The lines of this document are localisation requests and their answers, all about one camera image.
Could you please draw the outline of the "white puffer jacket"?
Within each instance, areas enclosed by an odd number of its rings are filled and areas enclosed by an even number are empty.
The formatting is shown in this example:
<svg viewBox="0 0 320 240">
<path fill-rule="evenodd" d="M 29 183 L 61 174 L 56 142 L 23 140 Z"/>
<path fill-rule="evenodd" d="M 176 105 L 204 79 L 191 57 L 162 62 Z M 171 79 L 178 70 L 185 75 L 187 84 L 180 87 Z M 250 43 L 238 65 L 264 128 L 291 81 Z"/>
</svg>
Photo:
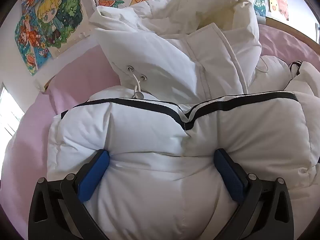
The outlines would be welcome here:
<svg viewBox="0 0 320 240">
<path fill-rule="evenodd" d="M 236 209 L 214 166 L 283 178 L 298 239 L 319 210 L 319 71 L 264 56 L 248 0 L 98 6 L 90 18 L 120 85 L 53 119 L 47 178 L 97 150 L 110 165 L 90 215 L 110 239 L 212 239 Z"/>
</svg>

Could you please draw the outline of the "window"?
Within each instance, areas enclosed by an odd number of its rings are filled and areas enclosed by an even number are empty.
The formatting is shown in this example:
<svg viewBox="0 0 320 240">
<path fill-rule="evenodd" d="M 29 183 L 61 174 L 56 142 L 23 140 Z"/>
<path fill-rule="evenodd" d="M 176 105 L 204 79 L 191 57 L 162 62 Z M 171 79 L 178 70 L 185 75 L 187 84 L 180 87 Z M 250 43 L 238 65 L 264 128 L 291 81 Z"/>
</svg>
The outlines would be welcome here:
<svg viewBox="0 0 320 240">
<path fill-rule="evenodd" d="M 9 141 L 15 135 L 24 112 L 17 104 L 12 95 L 7 91 L 5 85 L 1 83 L 0 98 L 0 163 L 3 166 L 5 152 Z"/>
</svg>

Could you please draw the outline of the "pink bed sheet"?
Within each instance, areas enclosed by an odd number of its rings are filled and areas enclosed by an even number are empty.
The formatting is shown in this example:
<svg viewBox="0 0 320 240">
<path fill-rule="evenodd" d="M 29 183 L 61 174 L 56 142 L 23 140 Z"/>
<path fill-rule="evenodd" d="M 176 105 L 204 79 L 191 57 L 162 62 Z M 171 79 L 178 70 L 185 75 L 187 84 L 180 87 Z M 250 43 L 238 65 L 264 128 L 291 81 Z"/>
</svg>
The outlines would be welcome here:
<svg viewBox="0 0 320 240">
<path fill-rule="evenodd" d="M 14 232 L 28 238 L 28 218 L 34 187 L 47 174 L 47 143 L 53 117 L 86 101 L 94 93 L 118 85 L 99 45 L 64 65 L 26 111 L 9 142 L 2 167 L 1 220 Z"/>
</svg>

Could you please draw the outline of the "red-haired mermaid drawing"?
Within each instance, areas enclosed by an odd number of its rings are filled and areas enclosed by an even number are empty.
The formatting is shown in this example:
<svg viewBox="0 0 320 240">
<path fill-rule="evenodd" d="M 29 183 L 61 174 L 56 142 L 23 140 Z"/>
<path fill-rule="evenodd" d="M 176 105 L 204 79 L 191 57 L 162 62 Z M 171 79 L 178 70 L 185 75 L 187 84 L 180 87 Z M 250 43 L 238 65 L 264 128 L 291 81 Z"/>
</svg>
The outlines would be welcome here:
<svg viewBox="0 0 320 240">
<path fill-rule="evenodd" d="M 19 20 L 15 29 L 15 41 L 31 76 L 52 57 L 34 10 L 27 12 Z"/>
</svg>

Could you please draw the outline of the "blond boy green drawing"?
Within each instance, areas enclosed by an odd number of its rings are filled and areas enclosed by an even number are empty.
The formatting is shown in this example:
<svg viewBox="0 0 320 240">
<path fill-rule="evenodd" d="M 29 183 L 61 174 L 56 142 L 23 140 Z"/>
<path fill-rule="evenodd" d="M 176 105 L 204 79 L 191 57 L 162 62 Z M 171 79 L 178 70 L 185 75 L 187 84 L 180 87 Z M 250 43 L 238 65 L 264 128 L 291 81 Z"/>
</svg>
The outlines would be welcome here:
<svg viewBox="0 0 320 240">
<path fill-rule="evenodd" d="M 82 0 L 39 0 L 35 12 L 54 58 L 91 33 Z"/>
</svg>

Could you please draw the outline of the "wooden bed frame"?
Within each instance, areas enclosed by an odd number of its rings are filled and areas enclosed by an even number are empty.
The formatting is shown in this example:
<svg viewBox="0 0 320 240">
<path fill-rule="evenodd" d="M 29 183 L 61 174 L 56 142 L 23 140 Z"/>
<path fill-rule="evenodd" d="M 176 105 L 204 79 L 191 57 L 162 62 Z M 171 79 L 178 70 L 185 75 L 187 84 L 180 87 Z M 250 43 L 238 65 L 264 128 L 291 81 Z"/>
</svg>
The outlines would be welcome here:
<svg viewBox="0 0 320 240">
<path fill-rule="evenodd" d="M 299 39 L 300 41 L 307 44 L 310 48 L 312 48 L 314 51 L 316 51 L 319 54 L 319 44 L 306 36 L 305 34 L 301 33 L 300 31 L 296 30 L 295 28 L 284 24 L 278 20 L 274 20 L 272 18 L 266 17 L 265 18 L 265 24 L 269 27 L 276 28 L 278 30 L 282 30 L 295 38 Z"/>
</svg>

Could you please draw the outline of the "white pipe on wall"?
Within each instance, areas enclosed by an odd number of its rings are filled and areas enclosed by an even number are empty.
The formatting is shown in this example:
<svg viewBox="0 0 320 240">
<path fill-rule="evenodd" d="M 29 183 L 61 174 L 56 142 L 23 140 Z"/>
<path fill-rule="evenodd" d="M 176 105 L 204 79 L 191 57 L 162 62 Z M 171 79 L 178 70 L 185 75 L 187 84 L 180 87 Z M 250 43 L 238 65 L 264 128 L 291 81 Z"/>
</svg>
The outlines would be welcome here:
<svg viewBox="0 0 320 240">
<path fill-rule="evenodd" d="M 315 31 L 316 31 L 316 42 L 320 44 L 320 26 L 319 23 L 315 23 Z"/>
</svg>

